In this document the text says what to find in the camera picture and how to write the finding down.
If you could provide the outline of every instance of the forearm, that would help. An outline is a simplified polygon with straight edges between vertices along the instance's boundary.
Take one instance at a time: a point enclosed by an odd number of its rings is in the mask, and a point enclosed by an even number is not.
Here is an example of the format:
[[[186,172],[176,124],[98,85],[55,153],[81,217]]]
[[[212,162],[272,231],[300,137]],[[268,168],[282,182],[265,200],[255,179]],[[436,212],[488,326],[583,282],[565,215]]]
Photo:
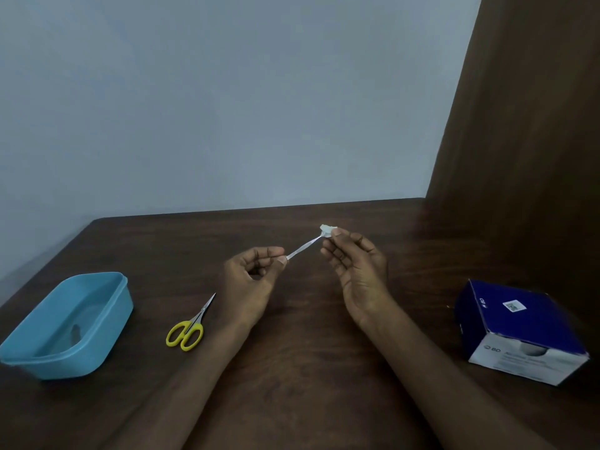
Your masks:
[[[363,329],[444,448],[553,448],[465,376],[391,298],[384,303]]]
[[[231,325],[206,335],[163,387],[157,389],[105,444],[106,449],[179,450],[194,428],[221,373],[248,337]]]

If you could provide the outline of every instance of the blue box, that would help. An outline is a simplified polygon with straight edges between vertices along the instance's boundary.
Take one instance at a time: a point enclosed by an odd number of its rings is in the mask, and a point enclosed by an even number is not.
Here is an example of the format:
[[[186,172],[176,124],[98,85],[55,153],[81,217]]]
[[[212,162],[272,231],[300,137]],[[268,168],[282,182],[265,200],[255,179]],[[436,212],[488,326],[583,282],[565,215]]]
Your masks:
[[[76,378],[106,359],[133,302],[118,272],[65,279],[0,346],[0,361],[40,379]]]
[[[454,312],[471,363],[559,385],[589,360],[546,294],[469,279]]]

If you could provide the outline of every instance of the light blue wall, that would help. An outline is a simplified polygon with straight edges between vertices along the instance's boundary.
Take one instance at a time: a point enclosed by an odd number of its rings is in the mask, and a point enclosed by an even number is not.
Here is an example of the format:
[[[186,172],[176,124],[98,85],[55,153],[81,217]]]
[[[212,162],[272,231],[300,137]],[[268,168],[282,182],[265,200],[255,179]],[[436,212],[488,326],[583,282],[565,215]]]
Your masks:
[[[480,0],[0,0],[0,302],[98,217],[424,196]]]

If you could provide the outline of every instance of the wood grain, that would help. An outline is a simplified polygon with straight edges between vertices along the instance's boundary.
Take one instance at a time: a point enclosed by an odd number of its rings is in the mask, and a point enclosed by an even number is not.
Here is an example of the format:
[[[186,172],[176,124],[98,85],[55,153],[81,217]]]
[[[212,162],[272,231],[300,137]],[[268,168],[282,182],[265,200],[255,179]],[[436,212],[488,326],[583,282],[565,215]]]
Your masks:
[[[600,0],[482,0],[427,194],[592,325]]]
[[[86,377],[39,382],[0,367],[2,448],[99,446],[182,364],[186,354],[166,347],[164,338],[213,293],[222,262],[253,245],[290,252],[313,238],[321,223],[368,234],[389,258],[389,287],[404,309],[510,411],[562,448],[596,448],[596,366],[556,389],[463,359],[453,304],[466,280],[531,284],[484,242],[423,206],[409,199],[94,221],[2,308],[0,338],[61,280],[78,273],[123,272],[134,311],[106,362]],[[311,247],[290,262],[187,449],[439,448],[352,322],[338,280],[318,251]],[[203,319],[207,335],[218,313],[216,297]]]

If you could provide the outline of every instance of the hand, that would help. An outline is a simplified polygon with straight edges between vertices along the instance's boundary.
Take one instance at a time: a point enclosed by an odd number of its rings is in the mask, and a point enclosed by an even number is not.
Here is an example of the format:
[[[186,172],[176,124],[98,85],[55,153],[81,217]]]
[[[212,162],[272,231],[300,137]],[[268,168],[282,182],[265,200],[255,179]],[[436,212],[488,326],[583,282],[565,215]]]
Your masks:
[[[224,265],[222,297],[227,322],[254,326],[265,312],[277,278],[288,259],[281,247],[252,248],[233,256]],[[250,275],[260,275],[255,280]]]
[[[340,277],[348,312],[364,328],[374,311],[391,300],[386,287],[388,261],[375,245],[359,233],[336,228],[323,241],[321,253]]]

